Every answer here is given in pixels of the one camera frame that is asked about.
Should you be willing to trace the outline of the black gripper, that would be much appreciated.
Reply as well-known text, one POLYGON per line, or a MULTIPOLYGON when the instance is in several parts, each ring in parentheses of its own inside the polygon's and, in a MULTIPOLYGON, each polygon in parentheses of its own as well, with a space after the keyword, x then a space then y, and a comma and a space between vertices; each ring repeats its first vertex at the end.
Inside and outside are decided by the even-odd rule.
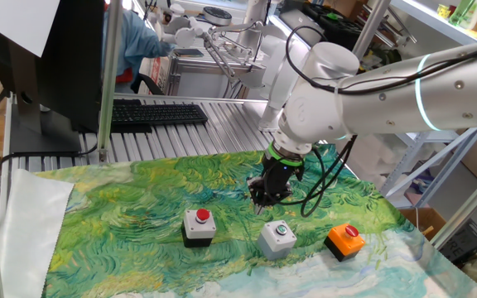
POLYGON ((301 181, 304 172, 304 161, 292 161, 274 157, 262 159, 262 176, 247 178, 247 185, 253 202, 253 211, 260 215, 266 206, 280 204, 292 195, 289 179, 296 175, 301 181))

